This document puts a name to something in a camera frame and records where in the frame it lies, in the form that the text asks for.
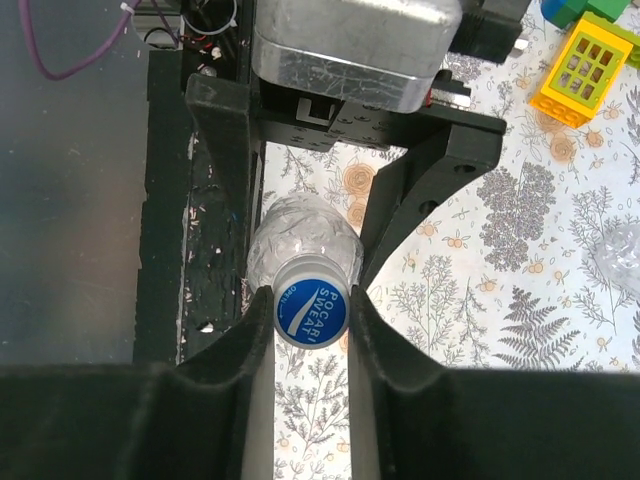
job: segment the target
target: toy building block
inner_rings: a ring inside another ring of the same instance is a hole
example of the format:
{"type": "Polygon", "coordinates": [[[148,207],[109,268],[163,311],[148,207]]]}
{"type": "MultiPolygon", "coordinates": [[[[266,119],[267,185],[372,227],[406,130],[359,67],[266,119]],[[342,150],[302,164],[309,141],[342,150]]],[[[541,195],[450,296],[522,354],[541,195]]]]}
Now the toy building block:
{"type": "Polygon", "coordinates": [[[585,12],[588,0],[542,0],[540,9],[547,22],[566,28],[585,12]]]}
{"type": "Polygon", "coordinates": [[[587,12],[593,12],[613,23],[630,3],[631,0],[587,0],[587,12]]]}
{"type": "Polygon", "coordinates": [[[603,28],[602,22],[606,21],[593,13],[583,15],[551,73],[529,102],[573,128],[596,116],[635,46],[612,33],[609,22],[603,28]]]}
{"type": "Polygon", "coordinates": [[[633,67],[636,70],[640,70],[640,37],[638,35],[635,35],[634,33],[625,30],[618,25],[609,23],[604,18],[600,18],[596,15],[589,14],[587,18],[591,23],[598,25],[600,28],[613,33],[614,35],[626,40],[629,43],[632,43],[633,49],[631,50],[631,54],[627,57],[626,63],[630,67],[633,67]]]}

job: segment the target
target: plastic bottle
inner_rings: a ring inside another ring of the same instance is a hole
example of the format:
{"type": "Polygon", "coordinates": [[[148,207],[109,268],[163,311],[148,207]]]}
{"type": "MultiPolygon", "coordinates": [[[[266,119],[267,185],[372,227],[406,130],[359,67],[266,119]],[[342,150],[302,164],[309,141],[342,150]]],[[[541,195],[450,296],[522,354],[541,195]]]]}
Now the plastic bottle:
{"type": "Polygon", "coordinates": [[[340,213],[317,195],[296,193],[277,200],[257,229],[247,280],[254,292],[271,285],[276,329],[285,340],[321,348],[347,328],[362,256],[360,238],[340,213]]]}
{"type": "Polygon", "coordinates": [[[640,300],[640,224],[609,232],[595,252],[602,274],[640,300]]]}

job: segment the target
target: gray surface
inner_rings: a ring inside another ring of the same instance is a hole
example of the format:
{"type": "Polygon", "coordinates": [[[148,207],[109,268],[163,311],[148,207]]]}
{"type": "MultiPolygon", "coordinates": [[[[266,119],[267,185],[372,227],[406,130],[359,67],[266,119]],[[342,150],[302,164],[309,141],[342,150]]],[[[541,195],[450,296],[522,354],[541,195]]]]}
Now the gray surface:
{"type": "Polygon", "coordinates": [[[414,112],[461,18],[458,0],[260,0],[253,68],[283,87],[414,112]]]}
{"type": "MultiPolygon", "coordinates": [[[[98,64],[49,82],[27,56],[16,4],[0,4],[0,363],[128,362],[146,47],[129,27],[98,64]]],[[[91,53],[122,13],[116,0],[32,4],[55,71],[91,53]]]]}

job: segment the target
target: silver metal casing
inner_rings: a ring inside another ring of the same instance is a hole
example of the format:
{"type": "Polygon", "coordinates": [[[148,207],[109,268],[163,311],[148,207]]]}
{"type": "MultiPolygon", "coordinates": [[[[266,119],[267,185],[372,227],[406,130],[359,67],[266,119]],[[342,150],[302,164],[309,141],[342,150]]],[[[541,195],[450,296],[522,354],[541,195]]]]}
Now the silver metal casing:
{"type": "Polygon", "coordinates": [[[459,0],[258,0],[253,69],[283,87],[413,112],[461,18],[459,0]]]}

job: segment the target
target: floral tablecloth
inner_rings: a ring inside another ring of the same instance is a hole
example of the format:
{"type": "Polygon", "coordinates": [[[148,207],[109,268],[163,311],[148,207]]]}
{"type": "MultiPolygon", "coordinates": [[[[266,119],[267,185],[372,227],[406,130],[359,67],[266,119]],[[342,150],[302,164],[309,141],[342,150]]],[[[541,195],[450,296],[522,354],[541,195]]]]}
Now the floral tablecloth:
{"type": "MultiPolygon", "coordinates": [[[[640,222],[639,76],[625,67],[596,119],[565,127],[527,104],[563,32],[543,20],[538,0],[523,23],[531,45],[520,58],[445,62],[472,87],[474,111],[508,122],[500,166],[437,208],[369,295],[398,332],[446,365],[637,371],[640,304],[604,278],[592,254],[608,230],[640,222]]],[[[640,33],[640,10],[629,7],[618,23],[640,33]]],[[[313,191],[358,229],[375,171],[401,154],[270,145],[265,209],[313,191]]],[[[275,478],[350,478],[346,355],[346,337],[316,351],[278,338],[275,478]]]]}

